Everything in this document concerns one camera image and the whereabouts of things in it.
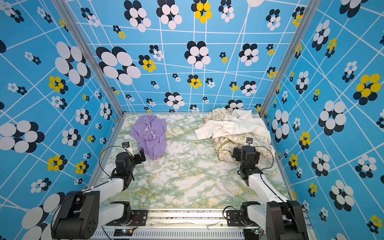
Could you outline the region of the purple cloth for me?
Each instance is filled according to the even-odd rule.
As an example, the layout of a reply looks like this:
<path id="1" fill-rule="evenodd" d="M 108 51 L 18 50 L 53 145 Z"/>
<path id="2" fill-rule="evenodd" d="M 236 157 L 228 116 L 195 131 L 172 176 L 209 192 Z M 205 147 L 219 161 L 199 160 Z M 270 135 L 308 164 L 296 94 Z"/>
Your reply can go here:
<path id="1" fill-rule="evenodd" d="M 167 123 L 154 115 L 143 115 L 132 126 L 130 135 L 138 142 L 138 149 L 151 160 L 161 157 L 166 150 Z"/>

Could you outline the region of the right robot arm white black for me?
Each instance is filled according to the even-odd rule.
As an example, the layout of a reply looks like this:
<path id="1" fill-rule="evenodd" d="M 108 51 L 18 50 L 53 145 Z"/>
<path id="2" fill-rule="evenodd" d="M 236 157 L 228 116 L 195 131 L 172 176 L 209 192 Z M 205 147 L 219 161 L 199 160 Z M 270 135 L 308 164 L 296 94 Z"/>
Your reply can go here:
<path id="1" fill-rule="evenodd" d="M 306 221 L 301 204 L 284 197 L 264 177 L 257 167 L 260 153 L 253 146 L 234 148 L 232 157 L 240 162 L 238 174 L 247 186 L 262 200 L 244 202 L 241 206 L 242 222 L 246 226 L 258 225 L 268 240 L 308 240 Z"/>

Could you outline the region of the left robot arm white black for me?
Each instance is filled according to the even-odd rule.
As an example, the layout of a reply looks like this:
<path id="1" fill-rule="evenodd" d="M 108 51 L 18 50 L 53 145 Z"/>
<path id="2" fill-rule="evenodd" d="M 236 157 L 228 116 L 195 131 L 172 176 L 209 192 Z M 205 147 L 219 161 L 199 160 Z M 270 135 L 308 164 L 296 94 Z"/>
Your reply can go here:
<path id="1" fill-rule="evenodd" d="M 84 191 L 66 194 L 64 201 L 55 210 L 51 221 L 51 236 L 55 240 L 87 240 L 98 228 L 119 221 L 121 225 L 140 225 L 140 217 L 135 216 L 128 201 L 112 202 L 100 208 L 100 203 L 109 197 L 126 190 L 134 181 L 136 165 L 146 161 L 145 152 L 140 149 L 135 155 L 128 149 L 116 156 L 116 168 L 111 178 Z"/>

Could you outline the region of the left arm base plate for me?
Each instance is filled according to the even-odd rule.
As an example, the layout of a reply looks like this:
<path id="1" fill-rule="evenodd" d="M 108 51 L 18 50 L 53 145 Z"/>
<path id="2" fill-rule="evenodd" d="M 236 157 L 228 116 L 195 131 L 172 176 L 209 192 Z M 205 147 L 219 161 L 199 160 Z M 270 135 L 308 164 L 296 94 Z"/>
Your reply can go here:
<path id="1" fill-rule="evenodd" d="M 107 224 L 107 226 L 145 226 L 148 218 L 148 212 L 148 210 L 132 210 L 132 213 L 130 214 L 130 219 L 122 217 L 120 219 L 111 221 Z"/>

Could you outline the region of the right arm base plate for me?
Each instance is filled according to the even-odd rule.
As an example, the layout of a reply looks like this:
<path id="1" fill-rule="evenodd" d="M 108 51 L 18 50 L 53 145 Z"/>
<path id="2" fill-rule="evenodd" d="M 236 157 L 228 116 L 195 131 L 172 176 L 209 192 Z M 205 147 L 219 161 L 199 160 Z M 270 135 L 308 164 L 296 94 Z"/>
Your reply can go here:
<path id="1" fill-rule="evenodd" d="M 266 209 L 250 208 L 242 213 L 240 210 L 225 210 L 223 216 L 228 227 L 260 227 L 264 229 L 267 223 Z"/>

